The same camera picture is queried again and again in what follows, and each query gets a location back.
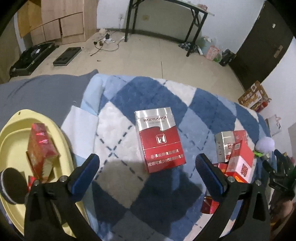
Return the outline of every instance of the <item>screw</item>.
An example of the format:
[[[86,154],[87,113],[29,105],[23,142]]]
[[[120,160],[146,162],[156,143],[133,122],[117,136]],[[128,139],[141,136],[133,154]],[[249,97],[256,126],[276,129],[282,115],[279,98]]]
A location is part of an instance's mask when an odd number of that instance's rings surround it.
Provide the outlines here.
[[[34,182],[33,182],[33,185],[34,186],[37,186],[37,185],[39,185],[40,184],[40,181],[39,180],[35,180]]]
[[[68,179],[68,176],[61,176],[61,177],[59,178],[59,181],[60,181],[60,182],[65,182],[65,181],[67,181],[67,179]]]
[[[232,176],[228,177],[227,180],[230,181],[231,183],[235,182],[235,178]]]
[[[260,180],[256,180],[255,183],[256,183],[256,185],[258,185],[258,186],[261,185],[261,181],[260,181]]]

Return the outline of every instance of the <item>bed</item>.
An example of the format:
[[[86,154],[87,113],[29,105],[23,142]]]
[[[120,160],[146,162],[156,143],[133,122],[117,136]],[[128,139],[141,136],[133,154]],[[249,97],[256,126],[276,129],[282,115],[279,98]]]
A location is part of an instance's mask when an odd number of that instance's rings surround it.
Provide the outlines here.
[[[149,175],[134,111],[160,107],[172,109],[187,163]],[[193,240],[210,218],[200,213],[206,188],[195,170],[196,155],[205,153],[216,163],[214,135],[221,131],[245,129],[250,148],[270,136],[262,116],[223,97],[169,80],[97,70],[0,85],[0,129],[21,109],[44,114],[61,127],[77,166],[90,153],[99,155],[99,171],[83,202],[91,227],[103,240]],[[267,184],[260,160],[254,178]]]

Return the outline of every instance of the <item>door handle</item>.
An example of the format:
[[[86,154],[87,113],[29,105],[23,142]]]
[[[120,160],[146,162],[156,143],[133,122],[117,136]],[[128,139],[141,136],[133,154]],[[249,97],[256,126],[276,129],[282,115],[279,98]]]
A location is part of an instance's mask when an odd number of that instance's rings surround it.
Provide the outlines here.
[[[278,55],[280,54],[280,52],[281,52],[282,50],[283,50],[283,46],[280,45],[280,46],[278,47],[278,50],[275,52],[274,57],[277,58]]]

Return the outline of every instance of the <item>white pom-pom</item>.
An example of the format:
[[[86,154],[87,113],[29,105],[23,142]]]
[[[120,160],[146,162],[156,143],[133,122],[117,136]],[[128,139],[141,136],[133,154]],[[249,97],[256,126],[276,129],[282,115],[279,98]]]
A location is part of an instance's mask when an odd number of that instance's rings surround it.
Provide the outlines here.
[[[271,153],[274,151],[274,140],[271,137],[263,137],[257,141],[255,150],[261,153]]]

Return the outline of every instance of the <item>electrical wire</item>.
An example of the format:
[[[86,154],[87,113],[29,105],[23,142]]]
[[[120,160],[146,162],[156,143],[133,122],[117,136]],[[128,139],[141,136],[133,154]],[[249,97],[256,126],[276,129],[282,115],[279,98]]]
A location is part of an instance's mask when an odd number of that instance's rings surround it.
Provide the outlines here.
[[[116,49],[113,49],[113,50],[102,49],[102,47],[104,46],[105,41],[104,41],[103,45],[102,45],[100,48],[98,48],[98,47],[96,46],[96,44],[95,44],[94,46],[95,46],[96,49],[98,49],[98,51],[96,51],[95,53],[93,53],[91,56],[93,56],[94,54],[96,54],[96,53],[99,52],[100,50],[107,51],[107,52],[114,52],[114,51],[118,50],[118,49],[119,49],[119,43],[120,43],[122,40],[124,40],[124,39],[121,39],[121,40],[117,43],[117,48],[116,48]]]
[[[104,39],[106,36],[104,36],[104,37],[102,37],[101,39],[99,39],[97,42],[100,42],[102,39]],[[118,44],[117,44],[117,49],[119,49],[119,43],[122,41],[122,39],[118,42]],[[96,47],[96,49],[98,49],[98,51],[96,51],[95,53],[93,53],[93,54],[91,54],[90,56],[93,56],[93,55],[95,55],[97,52],[99,52],[100,50],[104,50],[104,51],[108,51],[108,52],[113,52],[113,51],[116,51],[117,49],[114,49],[114,50],[105,50],[105,49],[102,49],[102,47],[104,46],[104,43],[103,43],[103,45],[100,47],[100,48],[98,48],[97,46],[96,46],[96,44],[94,45],[95,47]]]
[[[93,56],[94,54],[96,54],[97,52],[99,52],[101,49],[102,49],[102,47],[104,46],[104,43],[103,43],[103,45],[101,46],[101,48],[97,48],[96,47],[96,44],[94,45],[97,49],[98,49],[98,51],[96,51],[95,53],[93,53],[91,56]]]

